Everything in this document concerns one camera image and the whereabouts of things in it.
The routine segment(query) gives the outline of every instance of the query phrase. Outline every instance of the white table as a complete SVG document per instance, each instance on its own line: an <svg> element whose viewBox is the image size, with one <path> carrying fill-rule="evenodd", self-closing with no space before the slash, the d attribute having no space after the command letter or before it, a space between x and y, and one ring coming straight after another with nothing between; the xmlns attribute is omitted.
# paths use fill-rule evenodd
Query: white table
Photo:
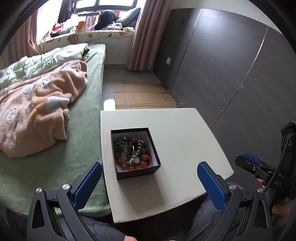
<svg viewBox="0 0 296 241"><path fill-rule="evenodd" d="M151 175L116 179L111 130L148 127L161 167ZM153 216L199 197L197 165L207 161L224 179L233 170L196 109L101 111L103 168L113 220Z"/></svg>

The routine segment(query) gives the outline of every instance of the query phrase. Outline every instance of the open box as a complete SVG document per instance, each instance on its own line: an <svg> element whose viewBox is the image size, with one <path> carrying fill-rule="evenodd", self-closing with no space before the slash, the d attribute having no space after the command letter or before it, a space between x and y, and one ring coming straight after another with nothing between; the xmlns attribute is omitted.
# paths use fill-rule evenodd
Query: open box
<svg viewBox="0 0 296 241"><path fill-rule="evenodd" d="M149 129L135 128L135 129L111 130L112 147L113 147L113 142L119 140L122 137L131 137L131 138L138 138L140 140L143 140L145 142L147 149L149 150L149 155L152 158L152 160L149 167L145 167L137 170L131 170L131 171L124 171L116 163L114 151L112 151L117 180L130 178L130 177L139 177L139 176L155 173L156 170L161 166L161 164L160 164L160 160L157 155L152 137L150 135Z"/></svg>

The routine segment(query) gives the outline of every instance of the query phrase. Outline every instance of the window frame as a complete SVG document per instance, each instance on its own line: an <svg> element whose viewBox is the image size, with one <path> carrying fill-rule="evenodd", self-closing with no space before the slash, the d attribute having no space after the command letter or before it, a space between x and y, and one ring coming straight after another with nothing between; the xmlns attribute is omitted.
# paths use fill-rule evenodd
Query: window frame
<svg viewBox="0 0 296 241"><path fill-rule="evenodd" d="M106 9L111 9L111 10L120 10L120 11L128 11L137 6L138 0L133 0L132 6L120 6L120 5L100 5L100 0L96 0L95 4L93 7L83 7L83 8L76 8L77 13L79 12L95 12L98 10L106 10Z"/></svg>

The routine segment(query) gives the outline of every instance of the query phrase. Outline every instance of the silver screw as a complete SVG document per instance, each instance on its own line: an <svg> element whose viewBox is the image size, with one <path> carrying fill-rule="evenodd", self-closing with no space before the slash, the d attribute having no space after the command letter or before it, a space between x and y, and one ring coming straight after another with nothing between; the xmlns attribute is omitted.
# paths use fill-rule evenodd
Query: silver screw
<svg viewBox="0 0 296 241"><path fill-rule="evenodd" d="M64 190L68 190L68 189L70 188L70 184L64 184L64 185L62 186L62 188L63 188Z"/></svg>
<svg viewBox="0 0 296 241"><path fill-rule="evenodd" d="M262 188L257 188L257 192L263 193L263 189Z"/></svg>
<svg viewBox="0 0 296 241"><path fill-rule="evenodd" d="M42 192L42 188L37 188L36 189L36 193L41 193Z"/></svg>
<svg viewBox="0 0 296 241"><path fill-rule="evenodd" d="M237 186L235 186L234 184L230 184L230 185L229 185L229 188L230 188L231 190L236 190L236 189L237 189Z"/></svg>

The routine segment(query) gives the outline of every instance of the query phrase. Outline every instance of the dark wall panel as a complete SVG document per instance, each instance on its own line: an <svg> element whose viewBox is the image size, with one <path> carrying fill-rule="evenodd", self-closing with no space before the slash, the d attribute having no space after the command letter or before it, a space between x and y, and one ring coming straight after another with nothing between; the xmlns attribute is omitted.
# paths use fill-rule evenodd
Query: dark wall panel
<svg viewBox="0 0 296 241"><path fill-rule="evenodd" d="M251 18L202 9L170 91L178 107L195 107L211 125L246 77L265 31Z"/></svg>
<svg viewBox="0 0 296 241"><path fill-rule="evenodd" d="M168 91L181 64L199 12L199 8L172 9L168 17L153 69ZM169 65L166 63L168 57L171 59Z"/></svg>
<svg viewBox="0 0 296 241"><path fill-rule="evenodd" d="M235 166L235 157L249 152L277 166L281 128L296 121L296 54L283 35L269 28L243 88L211 130L234 175L230 180L254 187L256 179Z"/></svg>

